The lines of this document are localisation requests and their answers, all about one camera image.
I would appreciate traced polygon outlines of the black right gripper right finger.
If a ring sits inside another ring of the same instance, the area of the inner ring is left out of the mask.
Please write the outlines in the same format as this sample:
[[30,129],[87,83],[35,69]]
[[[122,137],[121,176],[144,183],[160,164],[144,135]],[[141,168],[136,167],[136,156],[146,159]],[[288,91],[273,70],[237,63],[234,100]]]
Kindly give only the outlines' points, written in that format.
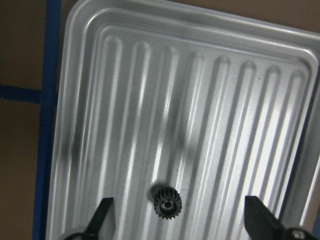
[[284,226],[254,195],[245,196],[244,227],[251,240],[280,240]]

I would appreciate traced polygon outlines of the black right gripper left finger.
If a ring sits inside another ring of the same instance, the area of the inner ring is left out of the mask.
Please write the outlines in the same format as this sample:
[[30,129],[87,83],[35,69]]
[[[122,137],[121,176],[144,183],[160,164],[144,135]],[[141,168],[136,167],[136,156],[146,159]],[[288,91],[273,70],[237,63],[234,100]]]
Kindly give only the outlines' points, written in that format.
[[83,240],[112,240],[116,231],[113,197],[103,198],[83,233]]

